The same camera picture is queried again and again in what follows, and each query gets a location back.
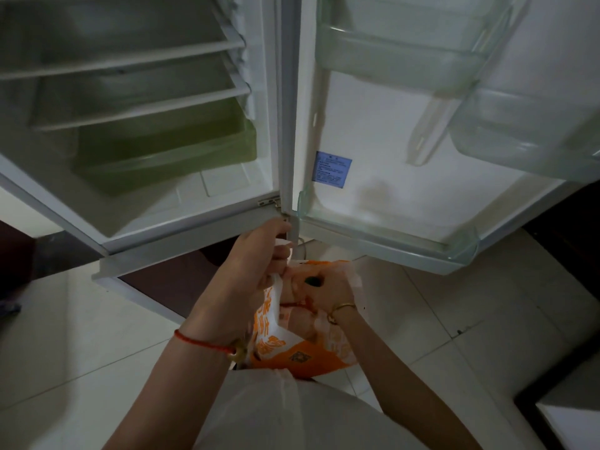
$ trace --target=hand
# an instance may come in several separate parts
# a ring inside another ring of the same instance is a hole
[[[348,283],[346,274],[339,270],[339,267],[333,266],[321,270],[319,279],[321,286],[314,287],[302,283],[302,291],[308,295],[314,304],[324,310],[327,314],[342,303],[354,303],[354,294]]]
[[[275,246],[275,238],[291,228],[283,219],[274,218],[241,234],[181,332],[190,338],[224,344],[242,337],[265,300],[264,289],[272,284],[271,274],[282,274],[288,265],[290,247]]]

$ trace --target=refrigerator hinge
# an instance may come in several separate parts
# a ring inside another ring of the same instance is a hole
[[[279,211],[281,211],[281,197],[276,196],[276,197],[271,197],[265,200],[259,200],[259,207],[264,207],[265,205],[275,205],[275,208],[277,208]]]

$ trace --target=person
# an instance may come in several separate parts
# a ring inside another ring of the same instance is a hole
[[[228,345],[245,335],[290,255],[275,246],[289,223],[272,219],[240,235],[179,331]],[[358,449],[481,450],[446,404],[377,336],[355,308],[345,276],[324,270],[305,293],[346,334],[383,414],[344,392],[289,371],[229,371],[226,354],[172,338],[104,450]]]

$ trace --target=refrigerator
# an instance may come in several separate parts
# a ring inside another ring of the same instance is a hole
[[[446,275],[600,178],[600,0],[0,0],[0,186],[121,277],[283,216]]]

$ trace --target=blue sticker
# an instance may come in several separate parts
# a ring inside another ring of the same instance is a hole
[[[351,163],[352,160],[348,158],[317,152],[317,157],[314,159],[312,180],[317,183],[343,188]]]

